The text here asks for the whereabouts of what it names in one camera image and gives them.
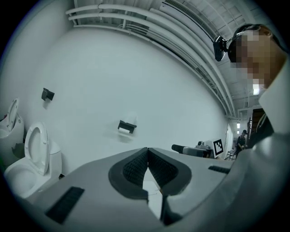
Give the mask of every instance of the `light fixture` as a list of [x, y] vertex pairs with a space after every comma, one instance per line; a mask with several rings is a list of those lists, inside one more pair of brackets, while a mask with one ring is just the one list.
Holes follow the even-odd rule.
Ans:
[[259, 95], [260, 90], [259, 89], [253, 89], [253, 95]]

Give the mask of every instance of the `toilet paper holder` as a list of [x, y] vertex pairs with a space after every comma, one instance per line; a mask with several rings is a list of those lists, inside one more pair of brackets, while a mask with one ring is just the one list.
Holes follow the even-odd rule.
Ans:
[[123, 128], [125, 130], [128, 130], [130, 132], [130, 134], [133, 134], [134, 129], [136, 128], [136, 125], [130, 124], [128, 122], [124, 122], [122, 120], [120, 120], [118, 129]]
[[53, 100], [53, 96], [54, 96], [54, 92], [51, 92], [49, 91], [48, 89], [46, 88], [43, 88], [43, 91], [42, 91], [42, 95], [41, 95], [41, 99], [42, 100], [46, 100], [46, 98], [48, 98], [49, 100]]

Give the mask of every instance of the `toilet lid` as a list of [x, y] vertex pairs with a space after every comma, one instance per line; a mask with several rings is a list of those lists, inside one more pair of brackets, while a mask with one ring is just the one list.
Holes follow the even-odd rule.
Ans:
[[17, 115], [17, 110], [18, 110], [18, 105], [19, 105], [19, 98], [16, 98], [12, 101], [8, 113], [7, 113], [7, 118], [8, 118], [8, 130], [9, 132], [12, 131], [14, 123], [15, 123], [15, 118]]
[[48, 134], [42, 122], [34, 123], [27, 132], [25, 157], [41, 175], [46, 173], [49, 163]]

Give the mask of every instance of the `white toilet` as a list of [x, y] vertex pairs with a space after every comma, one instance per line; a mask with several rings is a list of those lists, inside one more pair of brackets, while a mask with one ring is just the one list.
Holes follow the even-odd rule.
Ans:
[[24, 123], [17, 114], [19, 98], [12, 101], [7, 117], [0, 122], [0, 159], [4, 166], [11, 165], [19, 159], [13, 154], [12, 148], [23, 143]]
[[42, 122], [29, 128], [24, 150], [25, 157], [9, 166], [4, 177], [15, 195], [33, 203], [43, 190], [58, 181], [62, 171], [61, 152], [48, 139]]

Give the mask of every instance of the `toilet paper roll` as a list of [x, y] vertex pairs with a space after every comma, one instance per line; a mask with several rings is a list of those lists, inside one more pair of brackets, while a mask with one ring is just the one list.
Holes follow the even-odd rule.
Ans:
[[125, 130], [125, 129], [123, 129], [123, 128], [119, 128], [119, 131], [120, 131], [121, 133], [125, 133], [125, 134], [129, 134], [129, 133], [130, 133], [129, 130]]

